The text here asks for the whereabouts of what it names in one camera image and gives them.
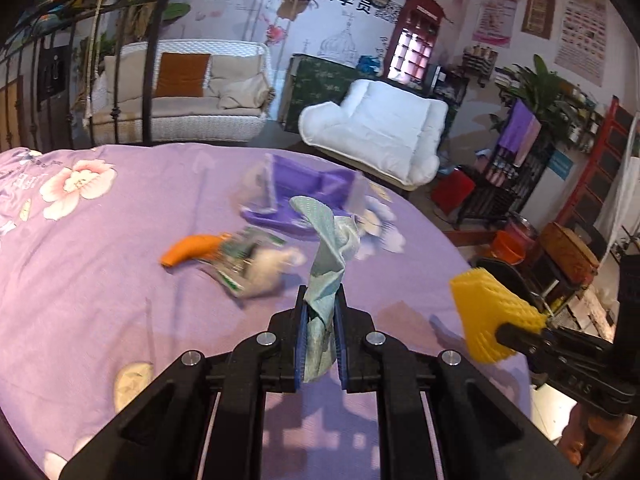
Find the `right hand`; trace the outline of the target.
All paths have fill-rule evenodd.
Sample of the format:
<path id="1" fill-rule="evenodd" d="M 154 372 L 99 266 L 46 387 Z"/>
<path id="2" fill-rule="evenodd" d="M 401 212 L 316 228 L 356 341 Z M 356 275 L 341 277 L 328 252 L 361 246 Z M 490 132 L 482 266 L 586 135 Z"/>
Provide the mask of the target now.
<path id="1" fill-rule="evenodd" d="M 570 419 L 556 447 L 575 467 L 588 460 L 588 474 L 597 474 L 612 460 L 637 421 L 634 415 L 606 418 L 582 404 L 570 411 Z"/>

